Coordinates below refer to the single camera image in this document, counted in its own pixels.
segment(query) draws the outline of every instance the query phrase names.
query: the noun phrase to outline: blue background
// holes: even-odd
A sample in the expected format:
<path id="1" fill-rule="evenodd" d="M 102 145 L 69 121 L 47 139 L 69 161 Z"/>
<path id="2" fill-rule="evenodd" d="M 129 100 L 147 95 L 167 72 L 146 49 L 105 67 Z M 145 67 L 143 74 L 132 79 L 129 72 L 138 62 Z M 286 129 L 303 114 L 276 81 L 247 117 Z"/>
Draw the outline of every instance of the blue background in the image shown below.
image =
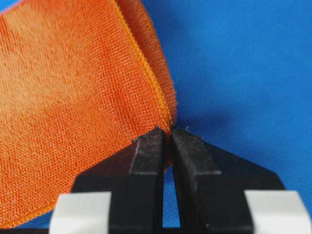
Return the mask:
<path id="1" fill-rule="evenodd" d="M 312 215 L 312 1 L 143 3 L 177 91 L 177 126 L 273 170 Z M 178 226 L 171 170 L 164 186 L 164 226 Z"/>

